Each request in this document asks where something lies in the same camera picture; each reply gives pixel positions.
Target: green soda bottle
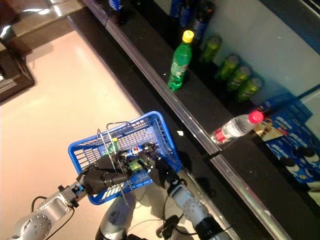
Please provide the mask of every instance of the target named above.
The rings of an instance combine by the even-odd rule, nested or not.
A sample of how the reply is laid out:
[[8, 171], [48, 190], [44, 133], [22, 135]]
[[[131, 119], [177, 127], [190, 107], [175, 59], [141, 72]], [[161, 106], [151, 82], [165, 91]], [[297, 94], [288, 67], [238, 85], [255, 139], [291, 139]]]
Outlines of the green soda bottle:
[[110, 154], [114, 154], [114, 153], [117, 153], [118, 152], [118, 138], [117, 137], [114, 137], [114, 138], [112, 138], [112, 142], [110, 142], [110, 145], [109, 145], [109, 147], [108, 147], [108, 152], [110, 153]]
[[181, 87], [183, 79], [192, 57], [191, 42], [195, 34], [193, 31], [184, 31], [182, 43], [174, 51], [168, 87], [177, 90]]

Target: bottle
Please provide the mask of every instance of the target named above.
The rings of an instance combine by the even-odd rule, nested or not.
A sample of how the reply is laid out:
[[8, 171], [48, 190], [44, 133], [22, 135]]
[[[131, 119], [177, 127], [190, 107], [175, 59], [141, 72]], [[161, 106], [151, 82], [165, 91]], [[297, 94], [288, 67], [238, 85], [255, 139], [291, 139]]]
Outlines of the bottle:
[[191, 42], [195, 34], [190, 31], [184, 31], [182, 36], [182, 43], [174, 51], [170, 77], [167, 83], [172, 90], [177, 90], [181, 87], [185, 72], [192, 58]]
[[118, 138], [114, 137], [112, 138], [112, 142], [110, 143], [109, 147], [108, 147], [108, 152], [110, 154], [116, 154], [118, 152], [119, 148], [118, 148]]
[[181, 8], [179, 23], [183, 28], [188, 27], [197, 5], [197, 0], [184, 0]]
[[124, 5], [122, 0], [104, 0], [102, 9], [108, 14], [110, 19], [117, 25], [125, 22]]
[[178, 19], [180, 17], [183, 2], [183, 0], [172, 0], [169, 16]]
[[208, 22], [214, 13], [215, 5], [208, 0], [202, 0], [196, 12], [195, 20], [193, 23], [194, 39], [197, 44], [200, 42], [204, 35]]
[[211, 140], [218, 145], [228, 143], [249, 133], [254, 126], [261, 123], [263, 119], [264, 115], [259, 111], [236, 116], [215, 130], [211, 136]]
[[140, 152], [151, 153], [155, 151], [156, 148], [157, 148], [157, 145], [154, 142], [150, 141], [150, 142], [145, 142], [142, 145], [130, 148], [128, 150], [120, 151], [119, 155], [122, 157], [125, 157], [126, 159], [131, 159], [131, 158], [137, 157]]

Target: floor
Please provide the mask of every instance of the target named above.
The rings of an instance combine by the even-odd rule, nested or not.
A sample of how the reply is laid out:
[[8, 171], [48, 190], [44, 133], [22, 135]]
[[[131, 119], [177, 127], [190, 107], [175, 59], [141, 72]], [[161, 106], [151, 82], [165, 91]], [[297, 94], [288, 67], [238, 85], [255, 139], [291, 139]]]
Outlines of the floor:
[[[33, 198], [50, 196], [59, 185], [75, 181], [77, 174], [67, 152], [72, 142], [94, 135], [97, 128], [105, 129], [106, 123], [141, 115], [112, 72], [75, 31], [35, 49], [26, 61], [36, 85], [0, 106], [1, 239], [29, 213]], [[137, 198], [145, 192], [136, 204], [129, 232], [156, 240], [166, 193], [147, 186], [136, 191]], [[153, 204], [159, 196], [160, 204]], [[111, 203], [96, 206], [83, 199], [73, 219], [51, 240], [94, 239]], [[167, 216], [181, 214], [171, 199], [167, 207]], [[190, 223], [184, 219], [182, 223], [193, 231]]]

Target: white wall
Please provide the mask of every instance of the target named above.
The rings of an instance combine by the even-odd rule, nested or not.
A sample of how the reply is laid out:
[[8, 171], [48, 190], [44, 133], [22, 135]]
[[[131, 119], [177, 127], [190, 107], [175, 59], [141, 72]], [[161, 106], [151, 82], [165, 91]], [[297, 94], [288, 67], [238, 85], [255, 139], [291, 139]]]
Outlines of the white wall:
[[204, 39], [212, 33], [223, 39], [218, 65], [237, 53], [264, 78], [256, 104], [282, 93], [282, 86], [298, 96], [320, 83], [320, 55], [258, 0], [219, 1]]

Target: blue bottle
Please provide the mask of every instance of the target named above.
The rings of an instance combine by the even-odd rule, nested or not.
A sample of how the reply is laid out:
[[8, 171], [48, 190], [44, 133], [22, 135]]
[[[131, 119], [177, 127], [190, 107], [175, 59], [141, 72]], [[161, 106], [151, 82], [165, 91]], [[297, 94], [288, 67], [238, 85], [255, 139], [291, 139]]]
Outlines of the blue bottle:
[[172, 0], [169, 15], [174, 19], [178, 19], [180, 17], [183, 2], [184, 2], [183, 0]]

